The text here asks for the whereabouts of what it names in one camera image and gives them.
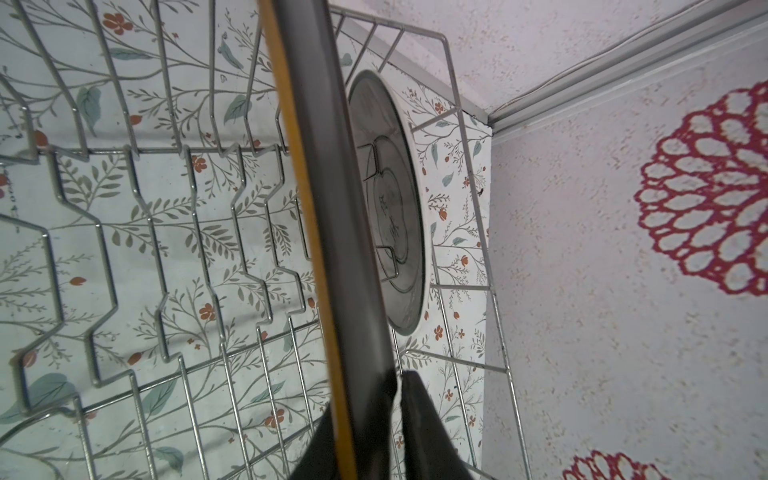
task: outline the white wire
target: white wire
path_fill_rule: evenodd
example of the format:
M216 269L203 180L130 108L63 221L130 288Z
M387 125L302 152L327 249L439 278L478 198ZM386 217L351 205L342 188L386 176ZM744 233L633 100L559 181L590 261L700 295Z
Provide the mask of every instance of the white wire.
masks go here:
M540 85L538 85L536 87L533 87L531 90L525 92L524 94L521 94L521 95L519 95L519 96L517 96L515 98L512 98L510 101L506 102L501 107L496 108L488 116L489 117L493 116L497 111L500 111L500 110L502 110L504 108L507 108L510 105L512 105L512 104L514 104L516 102L519 102L523 98L526 98L526 97L528 97L530 95L533 95L534 93L540 91L542 88L547 87L550 84L555 83L556 81L560 80L561 78L566 77L566 76L570 75L571 73L573 73L573 72L575 72L575 71L577 71L577 70L579 70L579 69L581 69L581 68L583 68L583 67L585 67L585 66L587 66L587 65L589 65L589 64L591 64L591 63L593 63L593 62L595 62L597 60L600 60L604 56L606 56L606 55L608 55L608 54L618 50L619 48L621 48L621 47L623 47L623 46L625 46L625 45L627 45L627 44L637 40L638 38L644 37L645 35L651 33L652 31L655 31L655 30L665 26L666 24L668 24L670 22L673 22L674 20L677 20L678 18L680 18L681 16L687 14L688 12L691 12L694 9L699 8L701 5L705 5L705 4L710 3L712 1L713 0L699 0L698 2L694 3L693 5L689 5L686 8L683 8L682 10L680 10L680 11L670 15L669 17L666 17L665 19L660 20L660 21L652 24L651 26L646 27L646 28L640 30L639 32L637 32L634 35L632 35L631 37L625 38L624 40L618 42L617 44L612 45L611 47L608 47L606 50L603 50L602 52L600 52L600 53L598 53L596 55L593 55L593 56L587 58L586 60L580 61L576 65L573 65L572 67L569 67L569 68L563 70L562 72L558 73L554 77L550 78L549 80L545 81L544 83L542 83L542 84L540 84Z

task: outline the gray plate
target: gray plate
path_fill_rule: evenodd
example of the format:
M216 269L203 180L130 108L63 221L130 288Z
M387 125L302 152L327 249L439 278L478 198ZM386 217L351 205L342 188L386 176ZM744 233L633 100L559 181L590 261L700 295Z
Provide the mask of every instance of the gray plate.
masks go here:
M349 116L386 315L397 333L409 335L425 308L430 264L411 132L374 71L355 77Z

